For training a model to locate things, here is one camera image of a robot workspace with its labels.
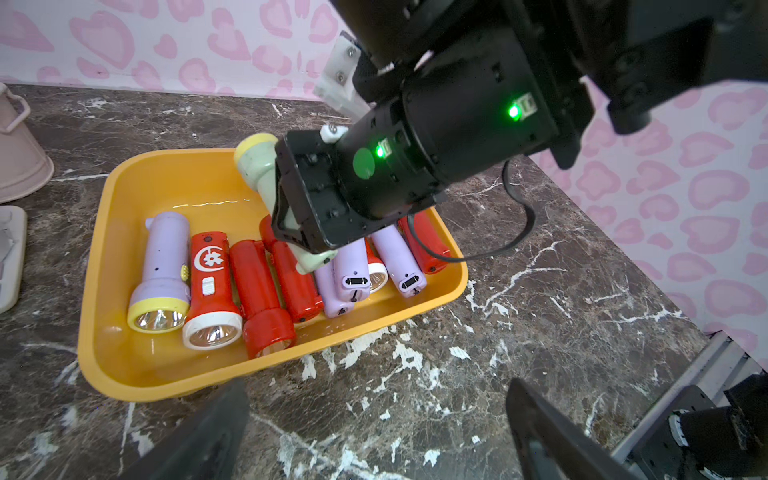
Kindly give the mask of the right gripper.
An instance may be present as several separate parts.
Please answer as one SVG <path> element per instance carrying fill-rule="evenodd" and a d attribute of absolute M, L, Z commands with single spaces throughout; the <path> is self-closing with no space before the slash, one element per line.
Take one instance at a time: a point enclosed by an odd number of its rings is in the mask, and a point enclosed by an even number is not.
<path fill-rule="evenodd" d="M 433 206 L 444 185 L 406 121 L 399 99 L 376 106 L 339 140 L 288 132 L 275 146 L 278 239 L 320 254 Z"/>

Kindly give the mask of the pale green flashlight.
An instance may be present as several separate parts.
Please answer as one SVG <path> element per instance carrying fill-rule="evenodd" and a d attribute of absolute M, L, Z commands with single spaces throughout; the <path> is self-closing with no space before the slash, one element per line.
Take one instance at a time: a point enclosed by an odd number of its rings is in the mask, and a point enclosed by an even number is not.
<path fill-rule="evenodd" d="M 278 139 L 270 133 L 258 133 L 242 140 L 236 147 L 234 163 L 246 185 L 257 192 L 269 214 L 272 214 L 276 200 L 276 152 Z M 309 274 L 323 266 L 330 265 L 337 252 L 313 254 L 289 243 L 289 249 L 297 260 L 296 270 Z"/>

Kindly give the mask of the yellow plastic tray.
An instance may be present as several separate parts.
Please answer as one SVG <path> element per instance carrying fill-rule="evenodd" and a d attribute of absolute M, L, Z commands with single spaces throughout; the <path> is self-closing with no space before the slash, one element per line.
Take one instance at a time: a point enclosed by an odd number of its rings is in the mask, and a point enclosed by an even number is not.
<path fill-rule="evenodd" d="M 286 351 L 252 360 L 237 342 L 196 353 L 177 332 L 143 334 L 127 322 L 130 295 L 142 276 L 145 223 L 166 211 L 186 216 L 193 232 L 219 230 L 235 242 L 258 236 L 266 209 L 242 180 L 229 148 L 152 151 L 109 174 L 84 283 L 78 361 L 94 389 L 121 401 L 181 397 L 344 342 L 369 340 L 456 300 L 468 283 L 467 266 L 451 265 L 431 275 L 416 297 L 406 299 L 389 285 L 349 314 L 301 324 L 297 344 Z"/>

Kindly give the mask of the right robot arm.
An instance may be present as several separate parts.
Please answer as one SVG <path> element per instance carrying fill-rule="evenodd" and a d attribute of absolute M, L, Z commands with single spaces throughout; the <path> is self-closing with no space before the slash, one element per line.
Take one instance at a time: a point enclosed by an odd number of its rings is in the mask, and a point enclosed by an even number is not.
<path fill-rule="evenodd" d="M 373 108 L 336 142 L 276 146 L 273 230 L 320 254 L 443 199 L 513 156 L 569 169 L 594 115 L 645 128 L 654 107 L 722 80 L 767 78 L 763 1 L 338 1 Z"/>

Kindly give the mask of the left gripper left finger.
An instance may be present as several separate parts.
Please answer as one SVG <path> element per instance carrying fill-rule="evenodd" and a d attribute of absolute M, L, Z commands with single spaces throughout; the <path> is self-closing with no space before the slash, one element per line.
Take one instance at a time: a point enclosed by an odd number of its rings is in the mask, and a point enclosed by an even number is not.
<path fill-rule="evenodd" d="M 131 465 L 121 479 L 230 479 L 248 421 L 245 381 L 217 390 L 206 405 Z"/>

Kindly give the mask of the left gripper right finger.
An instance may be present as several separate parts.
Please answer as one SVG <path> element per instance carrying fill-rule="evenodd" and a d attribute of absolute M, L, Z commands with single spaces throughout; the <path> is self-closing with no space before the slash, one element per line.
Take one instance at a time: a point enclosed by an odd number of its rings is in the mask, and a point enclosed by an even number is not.
<path fill-rule="evenodd" d="M 511 380 L 505 407 L 524 478 L 635 477 L 522 379 Z"/>

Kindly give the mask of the red flashlight front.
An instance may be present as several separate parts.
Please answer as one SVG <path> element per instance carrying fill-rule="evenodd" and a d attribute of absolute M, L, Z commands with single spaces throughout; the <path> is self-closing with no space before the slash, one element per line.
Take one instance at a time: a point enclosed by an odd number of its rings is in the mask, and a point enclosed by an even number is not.
<path fill-rule="evenodd" d="M 389 280 L 389 274 L 383 261 L 376 255 L 370 240 L 365 240 L 369 279 L 371 282 L 370 294 L 381 290 Z"/>

